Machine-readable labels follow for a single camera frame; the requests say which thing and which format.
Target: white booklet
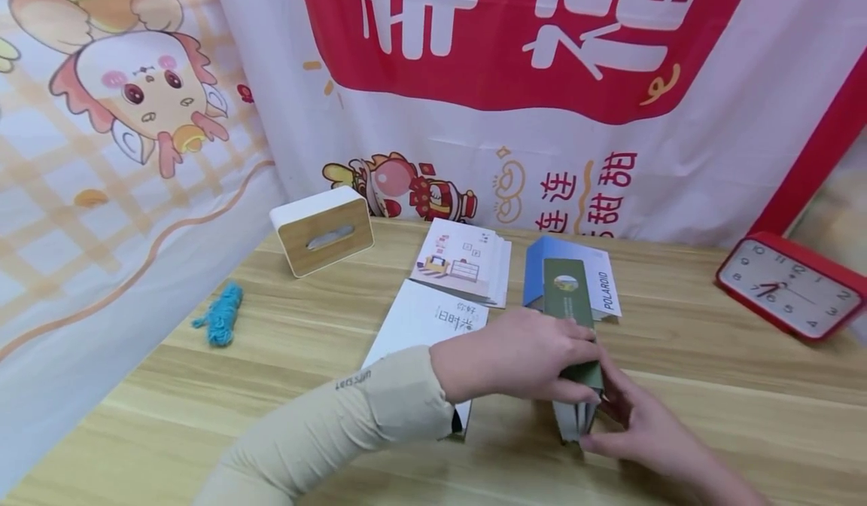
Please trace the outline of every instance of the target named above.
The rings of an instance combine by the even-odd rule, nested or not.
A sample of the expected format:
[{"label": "white booklet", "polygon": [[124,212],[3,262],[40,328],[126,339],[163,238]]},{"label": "white booklet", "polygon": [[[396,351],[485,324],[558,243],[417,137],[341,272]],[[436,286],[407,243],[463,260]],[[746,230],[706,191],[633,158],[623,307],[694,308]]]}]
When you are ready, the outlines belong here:
[{"label": "white booklet", "polygon": [[495,231],[436,219],[410,278],[447,293],[506,308],[512,243]]},{"label": "white booklet", "polygon": [[[361,368],[376,363],[389,353],[412,346],[432,346],[484,328],[487,316],[488,309],[484,306],[404,280]],[[455,407],[461,421],[461,430],[455,428],[458,436],[467,432],[470,407],[471,401]]]}]

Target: red banner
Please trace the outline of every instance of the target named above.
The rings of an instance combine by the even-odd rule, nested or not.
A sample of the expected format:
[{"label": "red banner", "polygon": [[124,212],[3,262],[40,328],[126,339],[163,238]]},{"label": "red banner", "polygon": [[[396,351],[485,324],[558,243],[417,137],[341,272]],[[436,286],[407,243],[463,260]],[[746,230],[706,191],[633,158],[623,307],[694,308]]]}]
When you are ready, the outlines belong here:
[{"label": "red banner", "polygon": [[600,123],[677,107],[741,0],[306,0],[332,78]]}]

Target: blue box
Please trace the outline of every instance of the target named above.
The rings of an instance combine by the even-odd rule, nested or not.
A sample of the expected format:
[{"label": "blue box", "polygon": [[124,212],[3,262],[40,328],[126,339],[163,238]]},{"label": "blue box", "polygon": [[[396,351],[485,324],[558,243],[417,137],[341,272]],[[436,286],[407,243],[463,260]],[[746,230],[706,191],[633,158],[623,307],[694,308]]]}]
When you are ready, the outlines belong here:
[{"label": "blue box", "polygon": [[542,236],[527,248],[524,306],[541,309],[544,295],[544,260],[550,258],[584,262],[594,319],[622,315],[608,253],[551,236]]}]

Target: arm sleeve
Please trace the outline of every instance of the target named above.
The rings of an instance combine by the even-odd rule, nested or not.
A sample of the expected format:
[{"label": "arm sleeve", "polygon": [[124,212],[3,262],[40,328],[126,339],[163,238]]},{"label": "arm sleeve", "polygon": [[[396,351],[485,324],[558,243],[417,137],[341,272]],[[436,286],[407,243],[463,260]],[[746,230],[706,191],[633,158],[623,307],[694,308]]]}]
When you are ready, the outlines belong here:
[{"label": "arm sleeve", "polygon": [[365,451],[452,432],[429,348],[395,352],[295,398],[222,456],[194,506],[291,506]]}]

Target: printed logo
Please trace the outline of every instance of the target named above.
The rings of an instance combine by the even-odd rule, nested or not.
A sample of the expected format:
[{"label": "printed logo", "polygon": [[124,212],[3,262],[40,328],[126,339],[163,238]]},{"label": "printed logo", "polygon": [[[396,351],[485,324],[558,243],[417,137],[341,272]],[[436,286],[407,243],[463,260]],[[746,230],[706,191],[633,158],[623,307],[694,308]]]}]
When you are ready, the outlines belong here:
[{"label": "printed logo", "polygon": [[578,289],[578,280],[569,274],[561,274],[554,278],[554,285],[563,291],[575,291]]}]

